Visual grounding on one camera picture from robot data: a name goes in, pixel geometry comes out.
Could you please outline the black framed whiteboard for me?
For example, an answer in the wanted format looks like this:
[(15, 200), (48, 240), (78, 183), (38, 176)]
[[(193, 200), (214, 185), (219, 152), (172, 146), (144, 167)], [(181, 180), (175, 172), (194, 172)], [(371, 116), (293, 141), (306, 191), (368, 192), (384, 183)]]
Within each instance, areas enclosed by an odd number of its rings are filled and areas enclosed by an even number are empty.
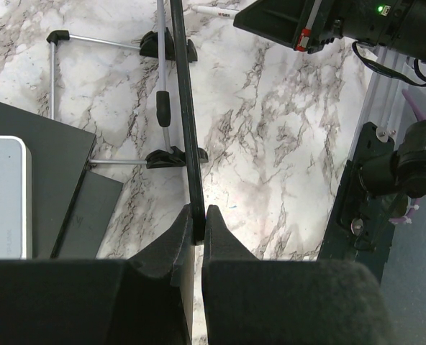
[(204, 241), (206, 220), (182, 1), (171, 0), (170, 7), (176, 55), (176, 70), (178, 75), (181, 122), (186, 154), (189, 197), (194, 225), (193, 239), (196, 245), (200, 245)]

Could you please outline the white marker pen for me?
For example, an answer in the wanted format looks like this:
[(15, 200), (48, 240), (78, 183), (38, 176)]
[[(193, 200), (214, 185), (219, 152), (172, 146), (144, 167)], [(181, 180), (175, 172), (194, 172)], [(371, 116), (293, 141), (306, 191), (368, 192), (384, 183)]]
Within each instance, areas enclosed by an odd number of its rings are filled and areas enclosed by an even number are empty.
[(191, 9), (198, 14), (205, 14), (211, 17), (222, 17), (226, 19), (234, 19), (235, 16), (239, 13), (239, 11), (236, 9), (223, 9), (212, 6), (194, 5)]

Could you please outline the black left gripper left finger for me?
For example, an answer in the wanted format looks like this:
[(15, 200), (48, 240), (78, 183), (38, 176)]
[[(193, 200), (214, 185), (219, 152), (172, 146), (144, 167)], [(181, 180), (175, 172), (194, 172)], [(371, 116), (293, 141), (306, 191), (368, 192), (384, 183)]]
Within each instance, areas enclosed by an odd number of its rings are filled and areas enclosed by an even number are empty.
[(192, 235), (184, 206), (129, 259), (0, 260), (0, 344), (190, 344)]

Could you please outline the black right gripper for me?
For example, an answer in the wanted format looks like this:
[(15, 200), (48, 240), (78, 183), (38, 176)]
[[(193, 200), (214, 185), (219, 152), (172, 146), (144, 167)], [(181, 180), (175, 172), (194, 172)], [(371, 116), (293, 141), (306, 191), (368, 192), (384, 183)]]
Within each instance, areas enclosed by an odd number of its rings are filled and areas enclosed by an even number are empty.
[(347, 37), (426, 63), (426, 1), (262, 0), (239, 11), (233, 26), (301, 52)]

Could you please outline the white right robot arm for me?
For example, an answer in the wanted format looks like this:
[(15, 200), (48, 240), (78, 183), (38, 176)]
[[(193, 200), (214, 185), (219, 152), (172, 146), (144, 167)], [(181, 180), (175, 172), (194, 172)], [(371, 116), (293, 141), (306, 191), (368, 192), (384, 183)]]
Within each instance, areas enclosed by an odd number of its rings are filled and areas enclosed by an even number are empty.
[(350, 259), (381, 278), (399, 221), (396, 211), (426, 196), (426, 120), (396, 144), (400, 86), (426, 87), (426, 1), (256, 1), (234, 18), (237, 28), (313, 54), (350, 38), (373, 73), (363, 103), (320, 259)]

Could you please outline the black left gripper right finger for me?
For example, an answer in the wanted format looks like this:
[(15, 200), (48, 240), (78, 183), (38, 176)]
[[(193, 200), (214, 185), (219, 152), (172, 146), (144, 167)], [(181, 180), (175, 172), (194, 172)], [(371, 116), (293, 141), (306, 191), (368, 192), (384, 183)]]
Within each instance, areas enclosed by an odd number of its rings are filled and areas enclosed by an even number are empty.
[(379, 284), (363, 265), (257, 259), (207, 211), (201, 287), (211, 344), (393, 344)]

